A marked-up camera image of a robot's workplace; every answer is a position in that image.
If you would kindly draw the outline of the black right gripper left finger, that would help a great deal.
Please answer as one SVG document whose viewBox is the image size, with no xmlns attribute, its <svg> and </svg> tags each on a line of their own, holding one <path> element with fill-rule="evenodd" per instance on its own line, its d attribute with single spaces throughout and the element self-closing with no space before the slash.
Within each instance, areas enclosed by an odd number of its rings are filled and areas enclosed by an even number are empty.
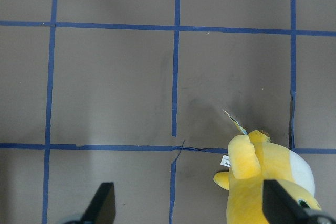
<svg viewBox="0 0 336 224">
<path fill-rule="evenodd" d="M 114 223 L 116 218 L 116 197 L 114 182 L 101 183 L 91 202 L 79 219 L 61 223 Z"/>
</svg>

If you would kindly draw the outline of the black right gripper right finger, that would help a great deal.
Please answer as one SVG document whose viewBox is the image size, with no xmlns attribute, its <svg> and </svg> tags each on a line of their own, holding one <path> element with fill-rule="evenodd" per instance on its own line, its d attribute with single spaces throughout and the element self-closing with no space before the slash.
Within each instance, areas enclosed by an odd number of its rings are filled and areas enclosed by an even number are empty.
<svg viewBox="0 0 336 224">
<path fill-rule="evenodd" d="M 335 223 L 328 213 L 304 208 L 277 180 L 264 180 L 263 214 L 269 223 Z"/>
</svg>

